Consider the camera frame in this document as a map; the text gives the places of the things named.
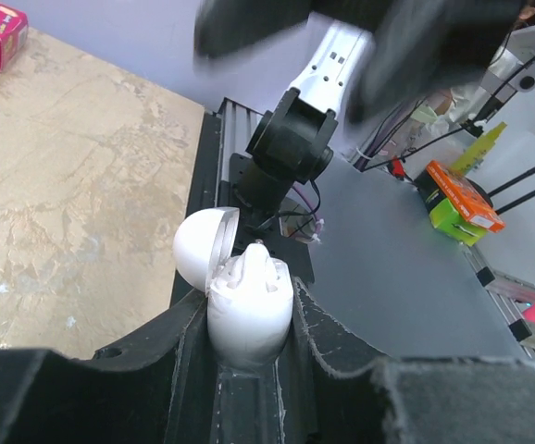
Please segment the white earbud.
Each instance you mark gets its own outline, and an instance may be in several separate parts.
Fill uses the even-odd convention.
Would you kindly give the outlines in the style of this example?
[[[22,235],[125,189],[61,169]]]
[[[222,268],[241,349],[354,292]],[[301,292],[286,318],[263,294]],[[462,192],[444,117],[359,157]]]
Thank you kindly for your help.
[[[243,254],[231,257],[224,266],[223,277],[230,290],[271,293],[277,289],[276,267],[263,243],[251,243]]]

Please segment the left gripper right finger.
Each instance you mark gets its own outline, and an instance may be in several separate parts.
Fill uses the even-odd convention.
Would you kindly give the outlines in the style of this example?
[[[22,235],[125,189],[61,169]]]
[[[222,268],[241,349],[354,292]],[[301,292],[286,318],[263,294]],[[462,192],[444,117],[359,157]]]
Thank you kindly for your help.
[[[535,361],[392,358],[295,279],[276,363],[286,443],[535,443]]]

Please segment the white earbud charging case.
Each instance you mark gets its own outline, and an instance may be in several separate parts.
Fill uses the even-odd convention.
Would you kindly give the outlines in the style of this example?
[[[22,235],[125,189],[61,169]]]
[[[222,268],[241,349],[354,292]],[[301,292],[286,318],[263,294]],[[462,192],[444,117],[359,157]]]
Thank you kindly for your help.
[[[240,210],[208,208],[187,216],[173,241],[181,277],[207,298],[207,330],[218,359],[237,369],[274,361],[292,322],[288,265],[255,241],[233,253]]]

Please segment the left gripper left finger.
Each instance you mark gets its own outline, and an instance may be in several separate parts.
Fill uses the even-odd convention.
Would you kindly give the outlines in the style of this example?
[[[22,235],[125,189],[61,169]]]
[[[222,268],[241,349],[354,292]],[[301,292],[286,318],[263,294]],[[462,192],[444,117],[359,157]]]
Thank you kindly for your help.
[[[207,443],[217,366],[197,290],[90,360],[0,350],[0,443]]]

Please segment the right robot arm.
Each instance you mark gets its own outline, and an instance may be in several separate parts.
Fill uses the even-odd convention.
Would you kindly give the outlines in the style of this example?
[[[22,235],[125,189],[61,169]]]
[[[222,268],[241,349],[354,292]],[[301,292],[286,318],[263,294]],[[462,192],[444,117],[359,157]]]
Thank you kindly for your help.
[[[395,105],[479,79],[521,1],[204,1],[195,55],[214,62],[307,22],[331,25],[309,64],[266,112],[234,187],[241,208],[277,217],[295,183],[329,164],[339,124],[356,130]]]

